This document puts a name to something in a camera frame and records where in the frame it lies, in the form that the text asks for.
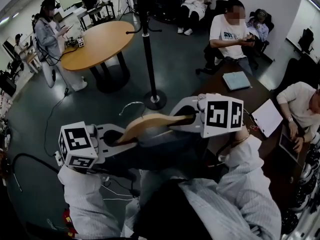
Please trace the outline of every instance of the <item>notebook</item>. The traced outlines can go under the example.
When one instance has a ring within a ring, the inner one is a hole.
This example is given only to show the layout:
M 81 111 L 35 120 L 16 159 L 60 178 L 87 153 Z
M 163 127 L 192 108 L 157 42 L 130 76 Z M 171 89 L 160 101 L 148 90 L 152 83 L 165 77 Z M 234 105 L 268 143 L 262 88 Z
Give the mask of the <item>notebook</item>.
M 268 99 L 261 107 L 252 114 L 255 123 L 262 133 L 268 138 L 277 129 L 283 120 L 271 99 Z
M 230 91 L 248 88 L 251 86 L 245 72 L 243 71 L 223 74 L 223 79 Z

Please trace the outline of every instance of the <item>smartphone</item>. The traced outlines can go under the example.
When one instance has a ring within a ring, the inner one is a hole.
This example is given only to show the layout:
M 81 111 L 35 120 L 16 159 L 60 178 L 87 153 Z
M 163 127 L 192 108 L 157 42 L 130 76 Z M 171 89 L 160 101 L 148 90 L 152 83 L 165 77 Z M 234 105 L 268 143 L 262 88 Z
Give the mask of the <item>smartphone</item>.
M 69 31 L 74 25 L 72 24 L 70 27 L 68 27 L 67 31 Z

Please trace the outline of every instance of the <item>clipboard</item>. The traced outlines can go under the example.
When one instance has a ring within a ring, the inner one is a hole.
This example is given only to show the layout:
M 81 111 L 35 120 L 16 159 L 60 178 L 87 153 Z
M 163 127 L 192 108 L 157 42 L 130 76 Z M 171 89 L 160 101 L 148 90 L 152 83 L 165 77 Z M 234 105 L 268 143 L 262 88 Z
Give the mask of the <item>clipboard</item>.
M 282 122 L 283 117 L 271 99 L 268 99 L 252 114 L 252 118 L 261 132 L 268 138 Z

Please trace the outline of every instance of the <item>pole base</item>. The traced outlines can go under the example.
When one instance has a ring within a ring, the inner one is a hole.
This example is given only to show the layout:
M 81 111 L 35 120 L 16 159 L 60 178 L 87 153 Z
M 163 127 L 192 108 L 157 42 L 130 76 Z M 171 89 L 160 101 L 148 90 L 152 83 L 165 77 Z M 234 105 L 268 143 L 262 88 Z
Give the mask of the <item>pole base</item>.
M 160 110 L 162 109 L 167 103 L 167 96 L 164 92 L 160 90 L 156 90 L 156 97 L 157 99 L 154 100 L 152 96 L 152 92 L 149 91 L 143 98 L 144 105 L 150 110 Z

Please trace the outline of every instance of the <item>black pole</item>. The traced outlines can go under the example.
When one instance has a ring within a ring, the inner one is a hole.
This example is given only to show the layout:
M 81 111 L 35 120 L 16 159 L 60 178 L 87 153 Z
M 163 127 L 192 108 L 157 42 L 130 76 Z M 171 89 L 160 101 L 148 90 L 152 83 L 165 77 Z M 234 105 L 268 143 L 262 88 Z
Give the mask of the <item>black pole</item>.
M 146 59 L 146 65 L 148 68 L 148 74 L 149 74 L 149 80 L 150 80 L 150 86 L 151 86 L 151 91 L 144 96 L 143 103 L 148 109 L 160 110 L 166 105 L 167 97 L 162 91 L 156 89 L 154 65 L 153 65 L 152 53 L 151 53 L 150 35 L 148 33 L 148 29 L 149 29 L 148 12 L 147 12 L 148 5 L 146 4 L 146 0 L 137 0 L 137 6 L 138 6 L 138 12 L 139 12 L 139 18 L 140 18 L 140 25 L 142 27 L 142 32 L 143 32 L 142 37 L 143 37 L 145 59 Z

